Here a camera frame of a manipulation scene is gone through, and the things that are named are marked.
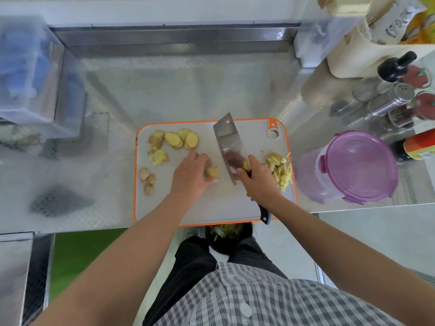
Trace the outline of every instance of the white cutting board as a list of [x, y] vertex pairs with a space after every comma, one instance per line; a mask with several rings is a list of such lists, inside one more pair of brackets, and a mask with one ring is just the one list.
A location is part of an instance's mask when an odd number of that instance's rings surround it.
[[[246, 152], [253, 154], [260, 162], [266, 163], [266, 157], [272, 152], [286, 156], [288, 149], [285, 126], [276, 119], [243, 119], [234, 120]], [[182, 128], [197, 133], [198, 153], [207, 153], [213, 164], [220, 170], [218, 182], [209, 187], [198, 199], [181, 221], [181, 226], [209, 225], [235, 222], [251, 222], [260, 220], [260, 210], [257, 203], [246, 196], [246, 190], [240, 183], [233, 185], [224, 160], [220, 154], [213, 125], [216, 120], [200, 122], [165, 122], [150, 123], [139, 129], [136, 134], [136, 164], [135, 164], [135, 197], [133, 216], [137, 221], [152, 211], [171, 190], [172, 175], [181, 161], [188, 155], [185, 148], [174, 149], [166, 141], [161, 149], [169, 156], [169, 162], [154, 166], [149, 159], [148, 137], [155, 131], [178, 132]], [[143, 184], [138, 180], [138, 172], [142, 167], [150, 169], [157, 175], [154, 194], [144, 195]], [[284, 192], [284, 196], [297, 203], [295, 180]]]

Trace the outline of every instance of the clear plastic box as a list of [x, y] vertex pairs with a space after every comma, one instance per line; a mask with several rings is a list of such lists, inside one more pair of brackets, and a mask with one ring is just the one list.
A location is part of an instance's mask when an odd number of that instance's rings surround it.
[[44, 138], [80, 135], [85, 107], [86, 68], [68, 50], [64, 51], [54, 122], [29, 126]]
[[368, 13], [370, 0], [309, 0], [294, 45], [303, 67], [317, 67]]
[[0, 17], [0, 117], [53, 122], [63, 45], [38, 17]]

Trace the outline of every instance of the knife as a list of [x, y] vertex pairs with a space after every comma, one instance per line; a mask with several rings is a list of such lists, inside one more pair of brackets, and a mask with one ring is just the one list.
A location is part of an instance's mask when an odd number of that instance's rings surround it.
[[[249, 159], [231, 113], [228, 113], [213, 125], [213, 130], [233, 184], [241, 183], [237, 175], [237, 168], [245, 169], [249, 177], [252, 177], [250, 167], [249, 170], [244, 167], [244, 162], [249, 163]], [[263, 206], [258, 205], [258, 207], [260, 208], [260, 219], [264, 224], [268, 225], [271, 222], [272, 214]]]

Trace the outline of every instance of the knife handle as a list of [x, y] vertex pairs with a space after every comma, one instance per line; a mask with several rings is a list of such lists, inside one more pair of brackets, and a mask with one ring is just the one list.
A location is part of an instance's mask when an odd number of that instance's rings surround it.
[[[247, 174], [249, 178], [252, 178], [252, 169], [247, 171]], [[269, 212], [266, 208], [264, 208], [262, 205], [257, 204], [260, 208], [260, 219], [265, 225], [269, 225], [272, 220], [272, 213]]]

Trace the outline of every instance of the cutting board handle hole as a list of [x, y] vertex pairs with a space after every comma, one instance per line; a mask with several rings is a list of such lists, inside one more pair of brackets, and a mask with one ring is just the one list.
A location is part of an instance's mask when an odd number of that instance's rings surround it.
[[273, 140], [279, 139], [278, 129], [272, 128], [271, 130], [269, 130], [268, 136], [270, 139], [273, 139]]

